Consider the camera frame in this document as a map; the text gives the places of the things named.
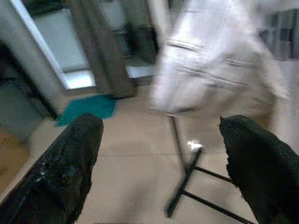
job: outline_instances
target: metal frame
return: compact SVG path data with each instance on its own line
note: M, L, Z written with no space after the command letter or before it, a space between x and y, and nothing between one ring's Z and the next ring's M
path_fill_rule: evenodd
M186 159L183 155L183 152L182 152L182 145L181 145L181 141L179 139L179 132L178 132L178 117L174 116L174 115L170 115L170 119L171 119L171 124L172 124L172 129L173 129L173 136L174 136L174 139L176 141L176 144L177 144L177 149L178 149L178 155L179 155L179 158L180 158L180 162L181 162L181 165L182 165L182 170L183 170L183 173L184 173L184 177L181 179L180 183L178 184L178 187L177 189L175 190L174 192L174 195L172 196L172 198L170 199L169 203L166 205L166 208L165 208L165 214L168 218L172 217L173 215L173 212L181 198L182 195L185 195L189 198L192 198L200 203L203 203L207 206L209 206L210 208L212 209L215 209L219 212L221 212L222 214L225 214L235 220L238 220L239 222L241 223L244 223L244 224L255 224L245 218L242 218L224 208L221 208L219 207L218 205L215 205L201 197L198 197L194 194L191 194L187 191L185 191L185 188L193 174L193 171L194 170L197 170L197 171L201 171L201 172L204 172L208 175L211 175L211 176L214 176L214 177L217 177L221 180L224 180L224 181L227 181L229 183L232 183L232 181L225 177L225 176L222 176L222 175L219 175L217 173L214 173L214 172L211 172L209 170L206 170L206 169L203 169L203 168L200 168L200 167L197 167L196 164L197 164L197 161L200 157L200 154L202 152L202 148L199 148L196 153L194 154L191 162L188 164L186 162Z

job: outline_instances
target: white garment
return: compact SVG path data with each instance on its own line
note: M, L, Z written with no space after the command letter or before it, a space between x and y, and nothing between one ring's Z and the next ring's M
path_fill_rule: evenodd
M284 79L241 0L189 0L160 53L155 109L210 115L269 113Z

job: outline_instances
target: teal mat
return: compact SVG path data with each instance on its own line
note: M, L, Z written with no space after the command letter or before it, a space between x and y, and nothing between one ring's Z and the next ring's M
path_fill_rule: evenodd
M83 113L91 113L101 119L110 118L113 114L115 103L115 99L103 95L73 100L58 118L56 126L68 125Z

